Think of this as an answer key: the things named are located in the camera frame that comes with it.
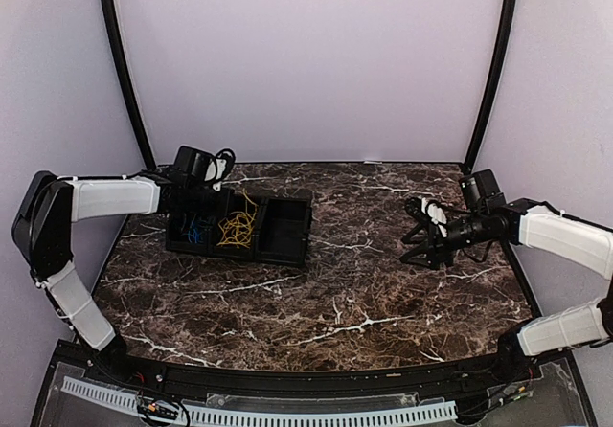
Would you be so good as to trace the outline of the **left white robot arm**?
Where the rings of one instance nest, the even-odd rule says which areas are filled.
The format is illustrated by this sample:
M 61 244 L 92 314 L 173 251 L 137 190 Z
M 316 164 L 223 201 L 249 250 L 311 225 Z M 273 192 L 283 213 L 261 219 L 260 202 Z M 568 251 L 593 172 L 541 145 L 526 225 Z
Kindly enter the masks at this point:
M 181 146 L 173 163 L 110 177 L 58 176 L 38 171 L 11 228 L 15 246 L 60 318 L 99 355 L 97 367 L 115 385 L 135 376 L 126 343 L 102 314 L 74 262 L 72 228 L 92 218 L 129 214 L 204 214 L 215 207 L 236 154 Z

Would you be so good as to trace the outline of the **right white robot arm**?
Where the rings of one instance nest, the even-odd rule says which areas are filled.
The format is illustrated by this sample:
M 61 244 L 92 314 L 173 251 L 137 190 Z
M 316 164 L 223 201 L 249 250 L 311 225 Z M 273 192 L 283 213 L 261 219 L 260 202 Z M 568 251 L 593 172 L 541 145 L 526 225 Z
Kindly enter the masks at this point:
M 464 208 L 411 196 L 404 210 L 414 227 L 403 237 L 408 246 L 400 261 L 432 270 L 449 267 L 457 254 L 478 245 L 500 243 L 519 255 L 521 267 L 537 269 L 550 262 L 543 281 L 529 274 L 527 282 L 541 299 L 552 285 L 554 269 L 592 274 L 601 291 L 581 293 L 575 301 L 562 300 L 558 309 L 504 332 L 488 373 L 508 383 L 540 356 L 581 347 L 604 346 L 612 341 L 612 230 L 555 207 L 546 200 L 508 200 L 489 169 L 462 177 L 459 188 Z

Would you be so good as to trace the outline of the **black three-compartment bin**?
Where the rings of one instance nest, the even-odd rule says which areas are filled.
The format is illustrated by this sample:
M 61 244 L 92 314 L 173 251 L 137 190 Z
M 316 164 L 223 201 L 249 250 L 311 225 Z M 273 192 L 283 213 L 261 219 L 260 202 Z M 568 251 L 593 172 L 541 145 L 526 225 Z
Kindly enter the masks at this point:
M 312 221 L 308 199 L 230 191 L 221 217 L 169 215 L 166 249 L 240 262 L 301 267 Z

